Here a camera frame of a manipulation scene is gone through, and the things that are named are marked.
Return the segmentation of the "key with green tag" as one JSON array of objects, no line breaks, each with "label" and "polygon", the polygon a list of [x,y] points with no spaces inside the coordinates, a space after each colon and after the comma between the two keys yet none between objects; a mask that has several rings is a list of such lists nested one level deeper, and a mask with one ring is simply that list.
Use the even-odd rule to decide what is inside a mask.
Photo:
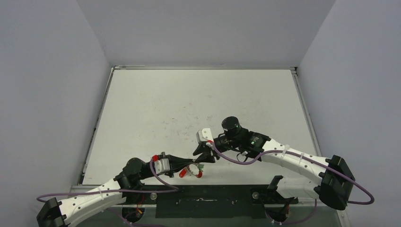
[{"label": "key with green tag", "polygon": [[199,171],[203,172],[204,165],[198,163],[198,164],[197,164],[197,168],[199,169]]}]

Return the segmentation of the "metal keyring with red grip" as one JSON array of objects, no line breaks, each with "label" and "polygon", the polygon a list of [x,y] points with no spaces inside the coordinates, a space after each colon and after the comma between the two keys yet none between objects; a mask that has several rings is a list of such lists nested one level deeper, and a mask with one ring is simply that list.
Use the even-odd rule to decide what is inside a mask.
[{"label": "metal keyring with red grip", "polygon": [[185,169],[187,169],[187,175],[188,176],[194,176],[196,178],[202,178],[203,177],[203,172],[199,171],[199,169],[197,168],[197,163],[190,164],[187,167],[185,167]]}]

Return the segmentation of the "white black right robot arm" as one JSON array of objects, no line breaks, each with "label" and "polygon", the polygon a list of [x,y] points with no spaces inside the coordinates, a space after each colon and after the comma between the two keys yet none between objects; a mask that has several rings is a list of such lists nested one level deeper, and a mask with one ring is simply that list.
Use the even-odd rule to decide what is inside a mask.
[{"label": "white black right robot arm", "polygon": [[344,210],[355,180],[345,160],[339,156],[319,157],[301,152],[271,137],[242,127],[238,118],[227,117],[222,122],[223,133],[214,137],[210,128],[196,133],[198,147],[193,155],[197,162],[211,162],[226,151],[236,151],[250,158],[243,165],[257,161],[273,163],[301,175],[300,178],[276,176],[267,196],[274,203],[287,198],[318,199],[335,210]]}]

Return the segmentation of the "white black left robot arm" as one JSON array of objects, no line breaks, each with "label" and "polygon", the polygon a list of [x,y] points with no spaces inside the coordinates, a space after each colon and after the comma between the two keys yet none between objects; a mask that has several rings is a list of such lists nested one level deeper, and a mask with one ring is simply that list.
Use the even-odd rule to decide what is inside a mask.
[{"label": "white black left robot arm", "polygon": [[144,190],[142,180],[160,175],[173,177],[194,159],[172,155],[155,155],[149,162],[131,158],[122,171],[111,180],[83,193],[69,193],[68,198],[58,200],[58,194],[38,196],[43,206],[36,216],[40,227],[75,227],[87,218],[118,204],[134,204],[141,195],[177,192],[176,186],[164,183],[167,190]]}]

